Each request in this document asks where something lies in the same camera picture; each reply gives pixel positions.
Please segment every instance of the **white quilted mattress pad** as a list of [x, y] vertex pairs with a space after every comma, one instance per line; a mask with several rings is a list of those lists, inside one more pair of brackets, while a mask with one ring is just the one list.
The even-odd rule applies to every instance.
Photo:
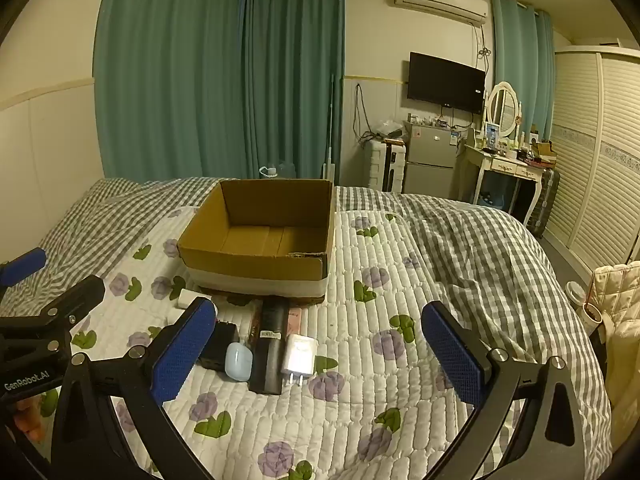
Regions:
[[[194, 288], [176, 240], [196, 208], [159, 220], [105, 279], [104, 301], [73, 330], [72, 351], [92, 360], [147, 345]], [[466, 421], [420, 329], [433, 281], [401, 217], [336, 213], [324, 303], [303, 308], [303, 335], [319, 342], [318, 374], [280, 396], [195, 365], [164, 409], [217, 480], [424, 477]], [[218, 319], [248, 336], [258, 300], [214, 297]], [[122, 399], [113, 399], [140, 464], [159, 476]]]

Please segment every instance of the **drawer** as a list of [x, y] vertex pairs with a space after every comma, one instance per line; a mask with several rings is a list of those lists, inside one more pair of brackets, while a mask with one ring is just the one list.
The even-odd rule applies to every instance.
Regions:
[[518, 166], [516, 169], [516, 175], [536, 180], [539, 173], [536, 170], [532, 170], [529, 166]]
[[506, 160], [500, 160], [499, 158], [494, 158], [491, 163], [492, 170], [503, 171], [504, 173], [515, 174], [516, 168], [516, 164], [512, 164], [511, 162], [507, 162]]

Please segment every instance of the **oval mirror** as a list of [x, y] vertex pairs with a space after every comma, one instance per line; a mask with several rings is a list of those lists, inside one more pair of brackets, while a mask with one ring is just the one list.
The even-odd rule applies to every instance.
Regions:
[[509, 83], [498, 83], [486, 103], [484, 120], [499, 124], [500, 136], [508, 137], [516, 129], [518, 97]]

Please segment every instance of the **checkered blanket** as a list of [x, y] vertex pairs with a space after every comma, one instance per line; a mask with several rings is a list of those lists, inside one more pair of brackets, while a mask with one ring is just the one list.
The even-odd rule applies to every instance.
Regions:
[[[8, 293], [0, 315], [36, 314], [87, 274], [107, 278], [159, 219], [180, 206], [200, 205], [215, 183], [211, 178], [96, 183], [44, 238], [46, 268]], [[530, 362], [544, 362], [554, 354], [567, 361], [582, 415], [586, 477], [596, 478], [611, 454], [604, 384], [584, 330], [529, 232], [493, 209], [361, 188], [338, 188], [338, 210], [401, 216], [430, 274], [432, 296], [489, 346], [501, 346]], [[481, 472], [499, 462], [521, 408], [514, 403]], [[464, 417], [456, 412], [461, 426]], [[420, 471], [409, 476], [413, 473], [416, 478], [424, 475]]]

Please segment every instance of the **floor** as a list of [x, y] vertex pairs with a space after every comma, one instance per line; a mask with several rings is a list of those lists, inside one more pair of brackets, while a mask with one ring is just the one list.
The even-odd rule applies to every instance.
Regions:
[[551, 246], [549, 242], [544, 238], [540, 238], [538, 242], [542, 246], [543, 251], [545, 251], [546, 257], [549, 258], [551, 266], [556, 272], [556, 278], [560, 285], [562, 285], [562, 288], [564, 288], [567, 282], [578, 282], [582, 285], [582, 288], [586, 289], [587, 284], [584, 283], [573, 267], [567, 263], [567, 261]]

